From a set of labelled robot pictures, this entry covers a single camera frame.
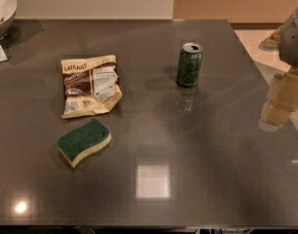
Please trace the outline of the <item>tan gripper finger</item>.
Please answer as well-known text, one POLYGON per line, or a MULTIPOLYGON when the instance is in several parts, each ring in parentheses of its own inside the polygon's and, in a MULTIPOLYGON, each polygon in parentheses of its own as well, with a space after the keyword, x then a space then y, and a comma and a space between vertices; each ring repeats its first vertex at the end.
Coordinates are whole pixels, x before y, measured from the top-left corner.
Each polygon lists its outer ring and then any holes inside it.
POLYGON ((298 109, 298 67, 292 66, 284 74, 276 73, 261 110, 259 128, 274 132, 281 128, 298 109))

